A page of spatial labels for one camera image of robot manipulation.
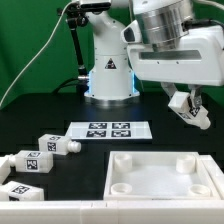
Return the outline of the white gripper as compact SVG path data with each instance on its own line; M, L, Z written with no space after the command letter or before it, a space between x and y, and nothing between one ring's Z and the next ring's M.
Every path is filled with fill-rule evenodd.
M172 50L154 52L138 43L127 51L137 78L162 82L169 98L177 91L174 83L194 84L189 85L192 108L202 105L200 85L224 85L224 30L218 25L191 29Z

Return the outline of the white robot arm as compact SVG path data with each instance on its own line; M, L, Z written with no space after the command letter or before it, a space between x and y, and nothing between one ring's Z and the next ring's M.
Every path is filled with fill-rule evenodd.
M158 82L168 96L224 85L224 29L194 18L192 0L132 0L127 26L107 13L89 15L95 64L85 97L101 105L135 99L134 80Z

